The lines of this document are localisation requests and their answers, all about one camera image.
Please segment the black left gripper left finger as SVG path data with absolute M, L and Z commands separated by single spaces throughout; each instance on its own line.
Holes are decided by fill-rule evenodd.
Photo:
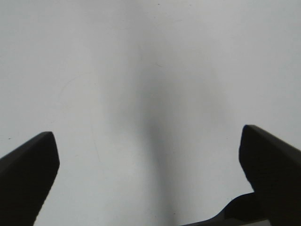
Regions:
M 59 169 L 54 134 L 41 132 L 0 160 L 0 224 L 32 226 Z

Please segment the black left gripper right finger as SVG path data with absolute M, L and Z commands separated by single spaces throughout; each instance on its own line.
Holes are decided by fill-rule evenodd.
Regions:
M 300 150 L 255 125 L 245 125 L 239 162 L 271 225 L 299 226 Z

